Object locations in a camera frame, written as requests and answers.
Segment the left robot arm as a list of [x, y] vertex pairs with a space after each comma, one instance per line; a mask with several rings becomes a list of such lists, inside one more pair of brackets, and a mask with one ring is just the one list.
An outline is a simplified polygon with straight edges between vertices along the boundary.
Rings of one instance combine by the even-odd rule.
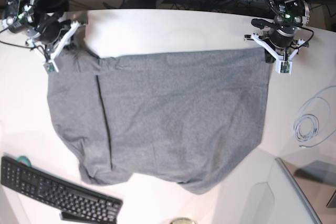
[[288, 67], [302, 47], [309, 47], [314, 31], [307, 28], [310, 10], [304, 0], [264, 0], [275, 17], [272, 22], [254, 18], [252, 26], [262, 34], [245, 35], [265, 49], [265, 61]]

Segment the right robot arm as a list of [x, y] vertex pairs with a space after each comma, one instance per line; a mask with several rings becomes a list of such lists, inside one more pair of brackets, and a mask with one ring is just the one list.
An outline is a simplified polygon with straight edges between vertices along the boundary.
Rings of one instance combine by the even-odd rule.
[[25, 33], [28, 47], [39, 42], [48, 50], [64, 46], [78, 28], [86, 23], [62, 17], [69, 0], [5, 0], [1, 15], [2, 30], [12, 34]]

